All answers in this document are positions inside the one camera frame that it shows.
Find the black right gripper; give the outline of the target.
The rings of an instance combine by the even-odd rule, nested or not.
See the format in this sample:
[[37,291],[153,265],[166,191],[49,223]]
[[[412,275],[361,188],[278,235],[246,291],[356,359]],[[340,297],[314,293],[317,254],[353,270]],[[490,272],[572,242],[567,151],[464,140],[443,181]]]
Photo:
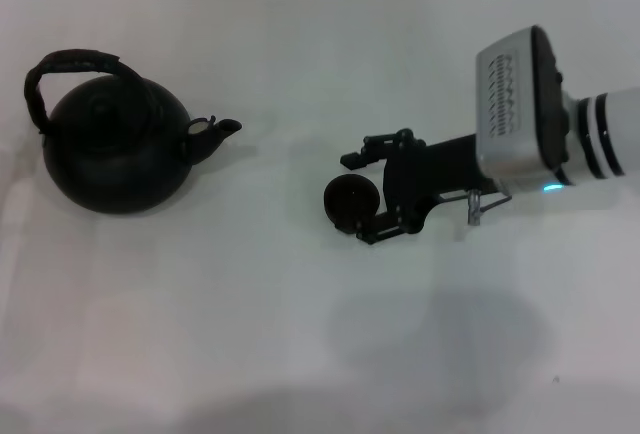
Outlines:
[[338,231],[368,245],[419,233],[429,212],[444,202],[445,194],[498,192],[495,182],[479,168],[473,135],[432,145],[416,138],[411,129],[365,136],[362,148],[343,155],[340,163],[349,170],[358,170],[381,160],[386,160],[383,194],[387,211],[332,216]]

